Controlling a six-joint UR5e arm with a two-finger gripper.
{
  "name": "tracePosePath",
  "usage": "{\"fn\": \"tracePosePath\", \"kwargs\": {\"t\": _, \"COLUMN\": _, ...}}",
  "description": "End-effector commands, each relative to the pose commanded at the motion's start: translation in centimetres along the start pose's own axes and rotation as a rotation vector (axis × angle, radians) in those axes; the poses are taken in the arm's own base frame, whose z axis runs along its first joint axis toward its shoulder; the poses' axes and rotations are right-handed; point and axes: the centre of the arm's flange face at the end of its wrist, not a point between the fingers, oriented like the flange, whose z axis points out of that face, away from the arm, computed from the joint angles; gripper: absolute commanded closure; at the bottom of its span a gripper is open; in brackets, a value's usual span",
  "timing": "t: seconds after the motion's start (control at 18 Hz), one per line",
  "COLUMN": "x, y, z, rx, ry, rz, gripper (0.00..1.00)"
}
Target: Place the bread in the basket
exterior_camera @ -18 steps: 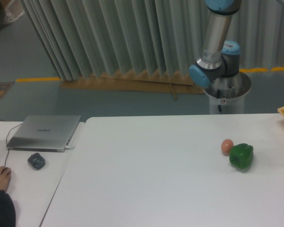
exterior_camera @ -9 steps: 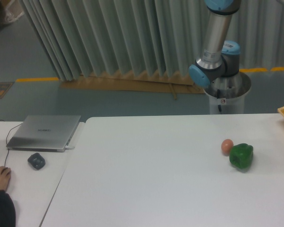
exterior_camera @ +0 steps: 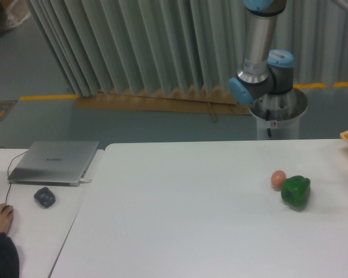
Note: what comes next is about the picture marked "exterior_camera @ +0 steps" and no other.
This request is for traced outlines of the black sleeve forearm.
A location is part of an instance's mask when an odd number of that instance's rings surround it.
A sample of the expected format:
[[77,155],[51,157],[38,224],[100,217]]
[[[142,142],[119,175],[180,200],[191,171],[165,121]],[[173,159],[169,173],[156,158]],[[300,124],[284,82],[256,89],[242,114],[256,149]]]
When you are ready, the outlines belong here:
[[0,233],[0,277],[19,277],[20,262],[16,246],[5,233]]

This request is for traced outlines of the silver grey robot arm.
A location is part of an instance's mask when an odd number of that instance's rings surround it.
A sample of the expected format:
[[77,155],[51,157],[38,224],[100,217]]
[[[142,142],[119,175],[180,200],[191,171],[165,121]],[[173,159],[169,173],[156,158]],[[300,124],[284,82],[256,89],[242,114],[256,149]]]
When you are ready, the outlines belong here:
[[244,1],[249,27],[235,99],[266,121],[300,117],[293,83],[348,83],[348,1]]

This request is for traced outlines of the person's bare hand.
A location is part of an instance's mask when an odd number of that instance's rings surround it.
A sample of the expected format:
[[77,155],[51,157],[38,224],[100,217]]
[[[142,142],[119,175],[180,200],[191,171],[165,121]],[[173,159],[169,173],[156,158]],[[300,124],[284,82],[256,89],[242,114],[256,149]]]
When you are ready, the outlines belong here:
[[5,203],[0,204],[0,233],[8,234],[12,219],[14,216],[14,208]]

